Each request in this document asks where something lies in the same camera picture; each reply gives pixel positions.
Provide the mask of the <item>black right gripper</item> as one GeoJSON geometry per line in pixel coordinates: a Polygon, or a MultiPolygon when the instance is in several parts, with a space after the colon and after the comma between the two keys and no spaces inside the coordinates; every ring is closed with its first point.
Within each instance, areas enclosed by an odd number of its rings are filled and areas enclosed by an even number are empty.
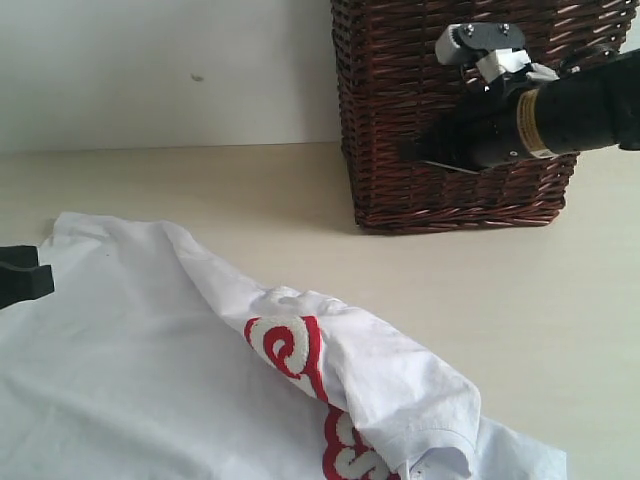
{"type": "Polygon", "coordinates": [[[523,160],[515,116],[524,91],[512,78],[468,91],[416,138],[399,142],[400,159],[472,174],[523,160]]]}

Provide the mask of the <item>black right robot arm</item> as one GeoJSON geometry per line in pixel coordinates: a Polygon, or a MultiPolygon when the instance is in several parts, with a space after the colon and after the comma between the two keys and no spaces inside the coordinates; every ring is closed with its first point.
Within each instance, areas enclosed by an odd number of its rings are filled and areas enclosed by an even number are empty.
{"type": "Polygon", "coordinates": [[[478,174],[534,159],[616,146],[639,148],[639,52],[590,47],[560,65],[559,78],[505,76],[469,92],[415,139],[402,160],[478,174]]]}

